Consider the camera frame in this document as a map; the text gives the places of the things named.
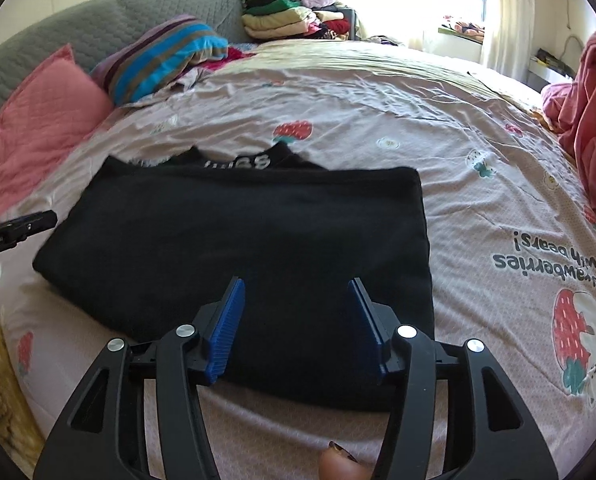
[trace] pink pillow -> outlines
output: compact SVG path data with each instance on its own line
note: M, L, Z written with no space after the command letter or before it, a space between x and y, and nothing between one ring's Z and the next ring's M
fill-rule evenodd
M45 59L0 109L0 215L28 196L114 106L71 45Z

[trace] human hand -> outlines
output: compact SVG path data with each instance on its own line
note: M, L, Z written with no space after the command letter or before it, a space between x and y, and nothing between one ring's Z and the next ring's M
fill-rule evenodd
M335 442L329 442L329 448L318 460L319 480L369 480L371 475L371 471Z

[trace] red cloth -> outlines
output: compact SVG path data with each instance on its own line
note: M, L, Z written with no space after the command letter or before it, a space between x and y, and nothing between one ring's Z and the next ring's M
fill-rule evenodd
M225 66L227 63L230 63L232 61L235 61L236 59L243 59L245 57L251 57L251 56L255 56L254 53L249 53L246 54L244 52L242 52L239 48L235 48L233 46L230 46L227 49L227 57L224 59L220 59L217 61L204 61L202 63L198 63L197 66L201 66L202 68L206 68L207 70L218 70L219 68L222 68L223 66Z
M343 18L341 20L331 20L330 22L325 22L325 25L330 29L333 30L336 34L346 34L351 30L351 25L349 20Z
M582 53L575 82L545 87L542 99L546 116L560 133L560 145L575 158L596 213L596 33Z

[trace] striped pillow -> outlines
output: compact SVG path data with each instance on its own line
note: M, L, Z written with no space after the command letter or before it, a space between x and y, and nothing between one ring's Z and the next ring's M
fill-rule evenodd
M120 106L164 88L188 67L223 59L228 46L209 25L182 14L100 62L91 76Z

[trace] green clothing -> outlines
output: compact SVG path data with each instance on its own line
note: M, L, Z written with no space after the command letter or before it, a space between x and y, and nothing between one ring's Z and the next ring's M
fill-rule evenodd
M292 9L293 7L300 7L300 3L292 0L276 0L270 4L263 5L262 7L251 7L251 9L245 11L245 14L251 14L252 16L268 16L269 14L283 12L283 10Z

